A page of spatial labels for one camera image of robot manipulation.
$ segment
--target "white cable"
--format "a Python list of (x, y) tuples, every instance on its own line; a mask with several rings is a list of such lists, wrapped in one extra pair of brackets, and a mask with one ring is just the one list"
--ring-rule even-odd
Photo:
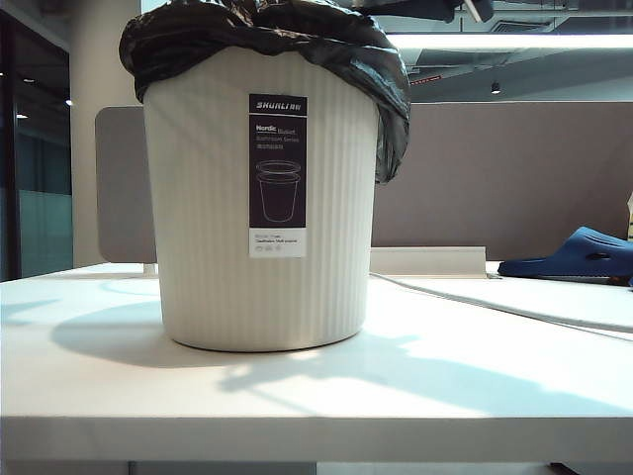
[(401, 280), (392, 279), (382, 274), (370, 272), (369, 275), (377, 277), (379, 279), (386, 280), (401, 287), (405, 287), (410, 290), (422, 292), (423, 294), (432, 295), (433, 297), (439, 297), (441, 299), (452, 300), (455, 302), (461, 302), (462, 304), (475, 305), (477, 307), (484, 307), (485, 309), (498, 310), (500, 312), (506, 312), (507, 314), (519, 315), (520, 317), (526, 317), (528, 319), (539, 320), (548, 324), (564, 325), (566, 327), (583, 327), (586, 329), (604, 330), (609, 332), (622, 332), (633, 333), (633, 327), (627, 327), (624, 325), (616, 324), (597, 324), (596, 322), (588, 322), (580, 319), (566, 319), (564, 317), (554, 317), (551, 315), (544, 315), (538, 312), (532, 312), (530, 310), (519, 309), (504, 304), (498, 304), (490, 302), (488, 300), (475, 299), (472, 297), (466, 297), (463, 295), (450, 294), (447, 292), (440, 292), (438, 290), (429, 289), (426, 287), (419, 287), (417, 285), (407, 284)]

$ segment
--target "trash can illustration on label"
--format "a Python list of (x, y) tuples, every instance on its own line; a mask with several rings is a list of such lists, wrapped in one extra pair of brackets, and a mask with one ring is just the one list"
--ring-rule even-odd
[(293, 218), (297, 201), (297, 184), (301, 166), (293, 161), (269, 160), (256, 165), (264, 217), (273, 223)]

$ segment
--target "slipper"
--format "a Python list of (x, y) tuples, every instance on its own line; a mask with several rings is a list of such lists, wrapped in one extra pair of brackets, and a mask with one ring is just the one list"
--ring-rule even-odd
[(498, 273), (508, 277), (628, 278), (633, 275), (633, 242), (582, 227), (549, 257), (507, 260), (499, 265)]

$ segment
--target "gray partition panel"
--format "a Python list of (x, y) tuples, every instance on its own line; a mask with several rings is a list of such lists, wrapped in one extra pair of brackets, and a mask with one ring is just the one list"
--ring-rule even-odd
[(156, 262), (141, 106), (95, 119), (99, 250), (110, 262)]
[[(485, 245), (549, 254), (578, 226), (624, 237), (633, 103), (413, 104), (399, 176), (378, 186), (373, 245)], [(96, 121), (99, 239), (113, 262), (155, 260), (141, 106)]]

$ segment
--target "white trash can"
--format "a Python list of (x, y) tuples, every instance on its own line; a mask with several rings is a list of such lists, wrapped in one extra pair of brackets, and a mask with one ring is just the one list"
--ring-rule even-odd
[[(308, 98), (303, 257), (249, 254), (253, 93)], [(144, 116), (167, 333), (232, 351), (304, 348), (357, 333), (371, 245), (374, 101), (296, 52), (228, 47), (151, 83)], [(264, 207), (270, 190), (296, 196), (293, 166), (259, 166)]]

